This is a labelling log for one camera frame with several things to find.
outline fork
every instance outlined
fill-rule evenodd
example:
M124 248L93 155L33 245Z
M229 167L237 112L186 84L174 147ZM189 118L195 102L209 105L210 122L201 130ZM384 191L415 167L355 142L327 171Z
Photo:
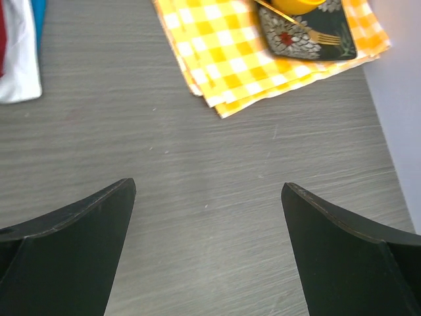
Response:
M257 3L262 5L263 7L266 7L267 9L271 10L272 12L275 12L276 14L282 16L284 19L290 21L291 23L294 23L295 25L302 28L304 31L307 32L310 39L314 41L315 43L324 44L324 45L340 45L341 44L341 38L339 36L329 35L325 33L320 33L312 28L309 28L308 26L305 26L301 24L300 22L294 20L290 16L286 15L285 13L282 13L278 9L274 8L272 5L269 5L264 0L255 0Z

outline square plate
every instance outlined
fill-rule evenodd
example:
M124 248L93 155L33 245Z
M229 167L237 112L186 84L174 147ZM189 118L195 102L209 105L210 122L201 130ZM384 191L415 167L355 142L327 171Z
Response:
M341 0L326 0L317 9L292 18L318 32L339 36L340 45L313 42L303 28L256 3L261 32L277 57L312 61L347 61L357 57L357 48L349 29Z

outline blue cloth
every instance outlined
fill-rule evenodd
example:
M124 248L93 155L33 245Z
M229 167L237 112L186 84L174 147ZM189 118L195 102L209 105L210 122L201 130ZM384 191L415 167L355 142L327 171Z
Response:
M45 8L47 0L31 0L34 12L35 29L37 33L37 48L41 47L42 27L44 25Z

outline checkered napkin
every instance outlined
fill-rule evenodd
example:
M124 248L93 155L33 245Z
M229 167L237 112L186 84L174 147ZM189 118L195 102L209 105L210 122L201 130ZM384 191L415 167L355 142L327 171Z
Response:
M258 31L253 0L154 0L194 95L228 117L254 102L378 58L389 38L367 0L343 0L358 57L313 62L274 58Z

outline gray wooden table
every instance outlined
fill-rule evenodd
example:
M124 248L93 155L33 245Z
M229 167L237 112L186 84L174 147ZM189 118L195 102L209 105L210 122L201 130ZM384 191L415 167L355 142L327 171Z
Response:
M0 107L0 219L133 177L108 316L307 315L285 181L412 231L362 70L221 120L189 94L152 4L49 2L44 96Z

